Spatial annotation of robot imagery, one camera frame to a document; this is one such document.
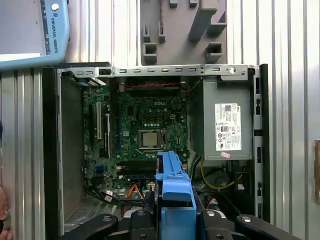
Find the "motherboard chip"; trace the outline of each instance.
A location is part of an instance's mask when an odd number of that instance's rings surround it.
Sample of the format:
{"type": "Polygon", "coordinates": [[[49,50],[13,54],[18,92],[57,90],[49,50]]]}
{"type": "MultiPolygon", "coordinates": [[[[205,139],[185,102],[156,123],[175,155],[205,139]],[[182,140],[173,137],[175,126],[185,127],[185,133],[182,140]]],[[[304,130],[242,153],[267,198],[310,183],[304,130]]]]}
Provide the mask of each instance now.
{"type": "Polygon", "coordinates": [[[139,130],[138,148],[145,151],[163,149],[166,145],[166,142],[163,142],[163,138],[166,138],[165,129],[139,130]]]}
{"type": "Polygon", "coordinates": [[[143,132],[142,146],[145,148],[156,148],[158,146],[158,133],[156,131],[143,132]]]}

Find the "green motherboard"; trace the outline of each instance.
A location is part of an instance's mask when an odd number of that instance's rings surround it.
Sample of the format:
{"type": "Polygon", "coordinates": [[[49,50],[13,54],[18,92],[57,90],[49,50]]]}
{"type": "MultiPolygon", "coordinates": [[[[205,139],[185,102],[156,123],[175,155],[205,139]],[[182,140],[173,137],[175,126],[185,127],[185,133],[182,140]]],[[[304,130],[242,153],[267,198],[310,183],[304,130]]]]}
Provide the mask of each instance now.
{"type": "Polygon", "coordinates": [[[188,98],[132,96],[109,87],[85,87],[84,170],[88,179],[104,176],[105,187],[155,178],[159,151],[175,151],[183,163],[188,152],[188,98]]]}

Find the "yellow cable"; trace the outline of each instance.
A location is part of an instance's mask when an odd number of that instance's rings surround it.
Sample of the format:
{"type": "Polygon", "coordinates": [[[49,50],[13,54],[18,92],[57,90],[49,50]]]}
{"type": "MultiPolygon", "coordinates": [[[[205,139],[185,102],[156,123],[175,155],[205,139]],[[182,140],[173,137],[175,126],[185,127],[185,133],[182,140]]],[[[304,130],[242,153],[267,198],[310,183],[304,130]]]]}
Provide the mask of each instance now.
{"type": "Polygon", "coordinates": [[[210,184],[206,178],[205,178],[205,174],[204,174],[204,159],[201,159],[201,166],[200,166],[200,170],[201,170],[201,175],[202,175],[202,179],[204,181],[204,183],[215,190],[222,190],[222,189],[226,189],[230,186],[232,186],[233,184],[235,184],[235,181],[230,182],[229,184],[225,185],[225,186],[213,186],[212,184],[210,184]]]}

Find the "fingers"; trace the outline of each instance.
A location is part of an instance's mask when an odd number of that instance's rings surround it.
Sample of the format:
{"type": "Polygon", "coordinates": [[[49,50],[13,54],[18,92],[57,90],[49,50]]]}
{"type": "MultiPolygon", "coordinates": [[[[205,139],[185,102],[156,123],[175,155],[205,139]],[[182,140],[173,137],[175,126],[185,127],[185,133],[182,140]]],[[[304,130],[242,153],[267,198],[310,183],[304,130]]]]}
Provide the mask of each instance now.
{"type": "Polygon", "coordinates": [[[13,239],[14,239],[14,234],[7,230],[2,231],[2,233],[0,234],[0,240],[13,240],[13,239]]]}
{"type": "Polygon", "coordinates": [[[13,232],[9,232],[8,233],[8,237],[6,238],[6,240],[13,240],[14,239],[14,234],[13,234],[13,232]]]}
{"type": "Polygon", "coordinates": [[[7,197],[2,189],[0,187],[0,220],[4,220],[6,218],[6,210],[8,208],[8,203],[7,203],[7,197]]]}

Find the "metal side panel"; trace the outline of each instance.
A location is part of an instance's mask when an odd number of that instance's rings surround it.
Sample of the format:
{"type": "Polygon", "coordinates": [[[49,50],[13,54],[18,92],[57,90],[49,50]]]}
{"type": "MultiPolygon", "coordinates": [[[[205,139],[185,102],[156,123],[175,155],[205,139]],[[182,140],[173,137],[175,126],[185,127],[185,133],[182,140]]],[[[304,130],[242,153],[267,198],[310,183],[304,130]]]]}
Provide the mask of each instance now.
{"type": "Polygon", "coordinates": [[[319,1],[228,0],[227,12],[228,64],[268,64],[271,223],[318,239],[319,1]]]}
{"type": "Polygon", "coordinates": [[[112,66],[136,66],[137,14],[140,0],[69,1],[70,42],[67,63],[109,62],[112,66]]]}
{"type": "Polygon", "coordinates": [[[42,74],[40,69],[0,73],[3,124],[1,181],[14,239],[45,239],[42,74]]]}

